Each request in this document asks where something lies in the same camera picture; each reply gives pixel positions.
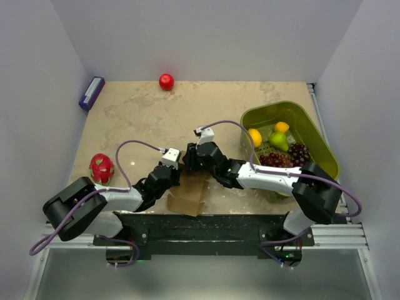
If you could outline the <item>brown cardboard box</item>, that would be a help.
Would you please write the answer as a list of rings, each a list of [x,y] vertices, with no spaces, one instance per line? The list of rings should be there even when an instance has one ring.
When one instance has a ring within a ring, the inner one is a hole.
[[[179,214],[196,217],[204,207],[204,199],[209,187],[209,174],[204,171],[183,170],[179,186],[170,188],[167,196],[167,208]]]

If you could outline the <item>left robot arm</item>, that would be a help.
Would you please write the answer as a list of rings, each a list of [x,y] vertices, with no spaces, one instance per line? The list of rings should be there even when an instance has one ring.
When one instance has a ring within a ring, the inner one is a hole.
[[[149,209],[171,186],[179,186],[180,174],[180,169],[159,164],[148,177],[124,189],[80,177],[48,200],[42,210],[62,241],[87,233],[107,236],[115,245],[123,245],[129,239],[129,229],[114,211]]]

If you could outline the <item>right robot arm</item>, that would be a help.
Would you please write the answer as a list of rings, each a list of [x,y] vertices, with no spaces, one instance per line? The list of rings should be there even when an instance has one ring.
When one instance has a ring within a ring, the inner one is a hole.
[[[215,142],[189,143],[182,161],[190,171],[206,171],[225,188],[262,189],[292,196],[299,209],[290,212],[278,231],[291,246],[313,224],[331,224],[341,197],[338,183],[315,162],[277,168],[227,158]]]

